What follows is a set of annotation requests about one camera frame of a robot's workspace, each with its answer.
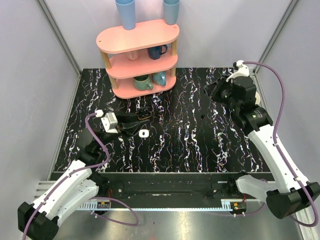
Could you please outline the black earbud charging case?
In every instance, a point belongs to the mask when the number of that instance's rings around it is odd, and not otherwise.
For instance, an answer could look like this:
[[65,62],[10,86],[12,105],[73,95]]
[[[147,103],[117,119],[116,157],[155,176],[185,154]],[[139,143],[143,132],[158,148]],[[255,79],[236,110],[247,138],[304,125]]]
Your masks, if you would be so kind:
[[137,119],[142,121],[149,119],[152,116],[152,112],[149,107],[143,107],[137,110],[136,115]]

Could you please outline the white earbud charging case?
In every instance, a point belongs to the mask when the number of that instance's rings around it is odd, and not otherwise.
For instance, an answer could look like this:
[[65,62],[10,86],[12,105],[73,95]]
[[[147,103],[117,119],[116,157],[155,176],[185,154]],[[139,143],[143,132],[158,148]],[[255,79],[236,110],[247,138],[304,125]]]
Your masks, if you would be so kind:
[[138,132],[138,136],[139,136],[140,138],[143,138],[143,139],[148,138],[149,135],[150,135],[150,131],[149,131],[148,129],[141,129],[141,130]]

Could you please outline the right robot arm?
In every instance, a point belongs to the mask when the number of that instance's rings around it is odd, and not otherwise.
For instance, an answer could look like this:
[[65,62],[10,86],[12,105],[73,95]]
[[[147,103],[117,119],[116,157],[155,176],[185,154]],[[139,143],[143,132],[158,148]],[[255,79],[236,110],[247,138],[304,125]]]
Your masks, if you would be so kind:
[[235,199],[250,195],[264,202],[278,219],[309,207],[320,195],[320,185],[310,182],[284,149],[278,150],[283,145],[274,133],[268,112],[256,103],[257,88],[253,80],[249,76],[228,79],[222,75],[206,85],[204,92],[213,102],[230,110],[232,121],[258,149],[275,181],[267,183],[248,173],[237,173],[229,180],[228,195]]

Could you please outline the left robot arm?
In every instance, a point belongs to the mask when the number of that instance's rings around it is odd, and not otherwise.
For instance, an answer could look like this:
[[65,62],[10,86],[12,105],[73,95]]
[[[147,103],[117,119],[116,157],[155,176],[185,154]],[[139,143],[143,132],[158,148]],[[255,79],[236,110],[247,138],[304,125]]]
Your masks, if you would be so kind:
[[100,217],[115,200],[109,180],[98,169],[110,162],[107,143],[117,137],[147,137],[143,126],[152,113],[140,108],[134,113],[105,112],[101,109],[85,117],[85,128],[77,134],[77,158],[64,174],[32,203],[23,202],[17,209],[18,229],[22,239],[52,240],[62,223],[83,204],[97,200],[88,210]]

